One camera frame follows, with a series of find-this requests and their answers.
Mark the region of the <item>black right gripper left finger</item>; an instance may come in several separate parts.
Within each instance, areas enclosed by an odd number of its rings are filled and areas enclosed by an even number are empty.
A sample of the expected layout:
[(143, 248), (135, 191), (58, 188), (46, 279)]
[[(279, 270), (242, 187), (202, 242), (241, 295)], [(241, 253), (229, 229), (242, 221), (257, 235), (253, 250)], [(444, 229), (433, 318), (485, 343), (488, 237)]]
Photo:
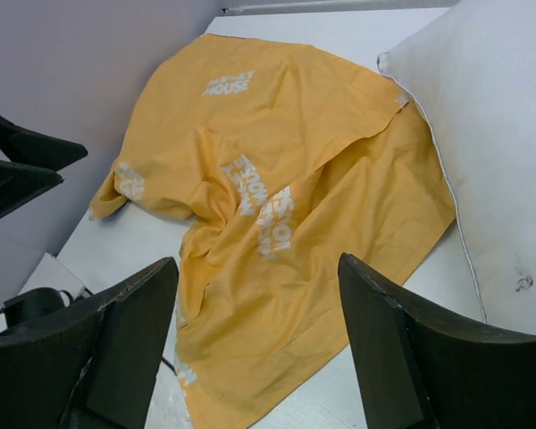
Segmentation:
[(142, 428), (179, 271), (164, 257), (0, 332), (0, 428)]

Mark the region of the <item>white pillow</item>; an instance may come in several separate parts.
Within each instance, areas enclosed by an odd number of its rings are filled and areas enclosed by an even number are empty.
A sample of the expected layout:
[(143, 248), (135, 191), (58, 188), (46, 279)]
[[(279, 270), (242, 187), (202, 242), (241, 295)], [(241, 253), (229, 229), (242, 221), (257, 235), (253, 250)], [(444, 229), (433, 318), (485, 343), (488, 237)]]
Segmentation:
[(377, 66), (431, 129), (482, 318), (536, 335), (536, 1), (461, 1)]

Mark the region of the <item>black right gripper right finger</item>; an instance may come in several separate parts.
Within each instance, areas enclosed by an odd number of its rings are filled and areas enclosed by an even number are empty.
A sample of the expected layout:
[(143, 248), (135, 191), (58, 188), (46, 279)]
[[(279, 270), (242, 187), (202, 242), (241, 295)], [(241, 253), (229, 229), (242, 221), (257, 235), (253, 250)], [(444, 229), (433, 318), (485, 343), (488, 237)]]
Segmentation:
[(371, 428), (536, 428), (536, 335), (448, 310), (350, 254), (339, 292)]

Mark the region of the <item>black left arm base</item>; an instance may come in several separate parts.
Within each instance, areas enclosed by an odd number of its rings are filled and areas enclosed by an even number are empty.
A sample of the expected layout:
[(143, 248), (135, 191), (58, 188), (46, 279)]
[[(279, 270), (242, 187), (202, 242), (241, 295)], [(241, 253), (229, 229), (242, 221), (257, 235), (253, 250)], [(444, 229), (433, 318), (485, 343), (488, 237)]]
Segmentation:
[(5, 301), (0, 308), (0, 315), (5, 317), (7, 326), (0, 332), (0, 336), (13, 335), (21, 330), (22, 324), (52, 314), (92, 295), (93, 292), (87, 287), (76, 296), (72, 296), (67, 290), (46, 287), (24, 292)]

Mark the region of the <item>yellow printed pillowcase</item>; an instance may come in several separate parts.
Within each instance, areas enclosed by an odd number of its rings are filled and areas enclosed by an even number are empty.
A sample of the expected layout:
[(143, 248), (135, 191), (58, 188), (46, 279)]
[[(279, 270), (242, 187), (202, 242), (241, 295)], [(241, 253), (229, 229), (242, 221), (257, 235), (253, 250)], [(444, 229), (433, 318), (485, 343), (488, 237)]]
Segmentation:
[(204, 35), (162, 63), (94, 219), (191, 219), (177, 341), (196, 428), (246, 428), (348, 345), (344, 253), (405, 282), (454, 221), (402, 90), (313, 46)]

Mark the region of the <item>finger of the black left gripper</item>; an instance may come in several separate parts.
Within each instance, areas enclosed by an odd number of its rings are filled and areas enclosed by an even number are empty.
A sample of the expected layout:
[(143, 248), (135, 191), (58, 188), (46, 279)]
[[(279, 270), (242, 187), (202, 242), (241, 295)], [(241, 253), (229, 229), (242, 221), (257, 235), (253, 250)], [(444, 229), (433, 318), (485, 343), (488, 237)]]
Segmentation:
[(0, 151), (14, 163), (48, 170), (62, 170), (88, 155), (81, 144), (25, 129), (1, 115)]
[(62, 182), (58, 172), (0, 160), (0, 219)]

